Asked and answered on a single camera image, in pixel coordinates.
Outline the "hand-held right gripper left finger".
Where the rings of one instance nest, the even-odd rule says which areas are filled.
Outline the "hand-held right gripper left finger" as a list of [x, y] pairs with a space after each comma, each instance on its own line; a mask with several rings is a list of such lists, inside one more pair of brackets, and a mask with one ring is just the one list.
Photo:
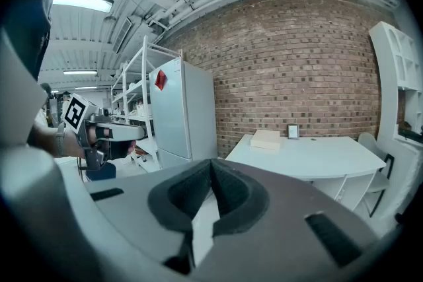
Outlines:
[[194, 225], [211, 190], [210, 160], [141, 176], [109, 179], [86, 185], [115, 234], [107, 242], [125, 240], [125, 250], [113, 247], [125, 276], [141, 282], [214, 282], [196, 266]]

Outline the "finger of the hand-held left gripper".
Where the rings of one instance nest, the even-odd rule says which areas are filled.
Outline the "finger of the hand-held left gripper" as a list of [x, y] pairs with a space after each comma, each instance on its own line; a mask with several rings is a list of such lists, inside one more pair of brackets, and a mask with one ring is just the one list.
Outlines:
[[121, 123], [110, 124], [110, 139], [112, 140], [141, 140], [146, 135], [147, 132], [142, 126]]

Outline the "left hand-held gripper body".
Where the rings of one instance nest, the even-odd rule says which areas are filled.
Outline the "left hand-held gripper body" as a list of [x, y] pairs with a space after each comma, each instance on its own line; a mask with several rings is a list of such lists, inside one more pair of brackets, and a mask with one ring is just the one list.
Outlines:
[[83, 150], [86, 165], [81, 169], [100, 170], [110, 157], [108, 140], [112, 137], [112, 120], [108, 110], [72, 94], [64, 122], [75, 133]]

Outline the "person's left forearm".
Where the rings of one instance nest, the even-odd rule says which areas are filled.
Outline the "person's left forearm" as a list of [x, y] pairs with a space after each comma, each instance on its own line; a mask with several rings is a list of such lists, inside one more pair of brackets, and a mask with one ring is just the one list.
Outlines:
[[56, 142], [57, 132], [57, 128], [47, 127], [38, 122], [34, 122], [27, 143], [31, 147], [46, 151], [53, 157], [59, 157], [60, 153]]

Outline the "person's left hand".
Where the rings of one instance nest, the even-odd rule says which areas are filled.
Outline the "person's left hand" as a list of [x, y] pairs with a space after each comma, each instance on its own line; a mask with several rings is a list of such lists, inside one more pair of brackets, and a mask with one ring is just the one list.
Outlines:
[[80, 146], [77, 135], [71, 129], [65, 129], [63, 134], [63, 151], [68, 157], [84, 159], [85, 154]]

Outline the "pale wrist watch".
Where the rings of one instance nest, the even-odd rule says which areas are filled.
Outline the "pale wrist watch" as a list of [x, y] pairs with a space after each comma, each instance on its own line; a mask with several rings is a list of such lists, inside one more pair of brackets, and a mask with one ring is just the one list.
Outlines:
[[63, 123], [58, 125], [55, 141], [56, 149], [59, 157], [65, 157], [66, 153], [64, 152], [64, 137], [65, 137], [65, 125]]

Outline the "white shelving rack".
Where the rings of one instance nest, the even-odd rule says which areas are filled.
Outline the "white shelving rack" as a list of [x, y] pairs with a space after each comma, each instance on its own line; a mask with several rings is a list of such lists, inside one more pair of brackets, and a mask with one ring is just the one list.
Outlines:
[[153, 113], [150, 99], [149, 75], [169, 61], [181, 61], [182, 52], [158, 46], [143, 37], [138, 51], [123, 62], [110, 88], [111, 104], [115, 122], [142, 127], [145, 136], [137, 141], [131, 160], [146, 172], [162, 169], [158, 146], [153, 130]]

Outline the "blue chair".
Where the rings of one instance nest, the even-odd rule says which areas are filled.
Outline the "blue chair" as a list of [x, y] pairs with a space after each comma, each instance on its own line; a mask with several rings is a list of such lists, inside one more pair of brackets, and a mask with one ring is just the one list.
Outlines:
[[85, 176], [88, 181], [114, 179], [116, 177], [116, 166], [110, 162], [106, 162], [100, 170], [87, 170]]

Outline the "white refrigerator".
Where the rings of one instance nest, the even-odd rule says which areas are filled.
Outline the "white refrigerator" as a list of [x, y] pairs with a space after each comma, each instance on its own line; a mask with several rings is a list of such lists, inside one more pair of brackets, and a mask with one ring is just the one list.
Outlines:
[[150, 84], [153, 128], [162, 168], [217, 157], [215, 95], [211, 73], [186, 61], [169, 61], [150, 73], [167, 76], [160, 91]]

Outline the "red sticker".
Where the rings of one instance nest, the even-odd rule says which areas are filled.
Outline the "red sticker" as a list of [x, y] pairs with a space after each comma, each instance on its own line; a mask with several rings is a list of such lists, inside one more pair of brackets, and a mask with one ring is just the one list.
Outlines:
[[167, 81], [167, 76], [165, 75], [164, 71], [160, 69], [155, 77], [155, 86], [160, 90], [163, 91]]

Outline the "white desk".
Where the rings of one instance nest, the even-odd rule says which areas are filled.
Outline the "white desk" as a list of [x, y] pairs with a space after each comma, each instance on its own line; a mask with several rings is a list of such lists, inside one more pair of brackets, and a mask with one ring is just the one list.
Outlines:
[[372, 176], [384, 166], [350, 137], [281, 137], [277, 151], [251, 147], [251, 137], [244, 135], [226, 159], [310, 182], [351, 211], [363, 199]]

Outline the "ceiling air vent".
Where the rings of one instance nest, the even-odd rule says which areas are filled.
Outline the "ceiling air vent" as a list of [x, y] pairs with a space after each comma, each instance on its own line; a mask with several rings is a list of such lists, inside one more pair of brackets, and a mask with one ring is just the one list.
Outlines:
[[131, 27], [132, 27], [133, 23], [131, 21], [131, 19], [129, 17], [126, 17], [124, 23], [122, 24], [118, 35], [113, 43], [113, 47], [112, 47], [112, 51], [114, 53], [118, 53], [118, 51], [120, 50], [123, 41], [125, 40], [126, 36], [128, 35], [128, 32], [130, 31]]

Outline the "beige flat box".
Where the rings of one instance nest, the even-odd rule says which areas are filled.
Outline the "beige flat box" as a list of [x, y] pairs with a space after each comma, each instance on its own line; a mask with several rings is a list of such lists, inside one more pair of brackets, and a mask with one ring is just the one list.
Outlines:
[[280, 132], [258, 129], [250, 139], [250, 146], [260, 149], [279, 150], [281, 145]]

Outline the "white chair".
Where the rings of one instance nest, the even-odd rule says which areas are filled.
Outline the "white chair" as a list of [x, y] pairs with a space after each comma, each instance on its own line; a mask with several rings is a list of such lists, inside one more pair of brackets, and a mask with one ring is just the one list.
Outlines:
[[384, 166], [379, 168], [372, 176], [371, 182], [362, 199], [369, 217], [372, 218], [377, 211], [386, 190], [389, 188], [395, 158], [393, 155], [380, 149], [375, 137], [370, 133], [361, 133], [358, 137], [358, 143], [384, 162]]

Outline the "white shelf unit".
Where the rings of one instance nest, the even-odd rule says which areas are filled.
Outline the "white shelf unit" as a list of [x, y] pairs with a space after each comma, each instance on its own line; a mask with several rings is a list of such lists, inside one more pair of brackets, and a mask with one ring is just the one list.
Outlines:
[[377, 146], [393, 158], [388, 167], [389, 186], [371, 216], [381, 232], [393, 229], [420, 185], [423, 144], [400, 133], [419, 133], [423, 127], [423, 80], [412, 38], [386, 22], [369, 30], [377, 57], [381, 85], [381, 117]]

